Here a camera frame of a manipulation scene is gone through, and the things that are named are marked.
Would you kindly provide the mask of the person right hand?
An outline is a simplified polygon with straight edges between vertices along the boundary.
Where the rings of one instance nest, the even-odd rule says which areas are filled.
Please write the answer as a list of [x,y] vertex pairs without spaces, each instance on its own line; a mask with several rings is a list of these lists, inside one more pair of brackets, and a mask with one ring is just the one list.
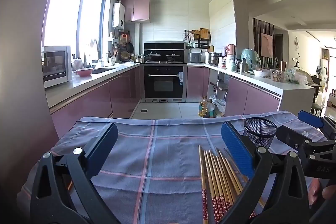
[[329,185],[325,188],[322,188],[321,183],[318,179],[314,179],[309,187],[308,198],[309,205],[314,205],[319,196],[322,196],[325,200],[331,199],[334,195],[336,189],[336,185]]

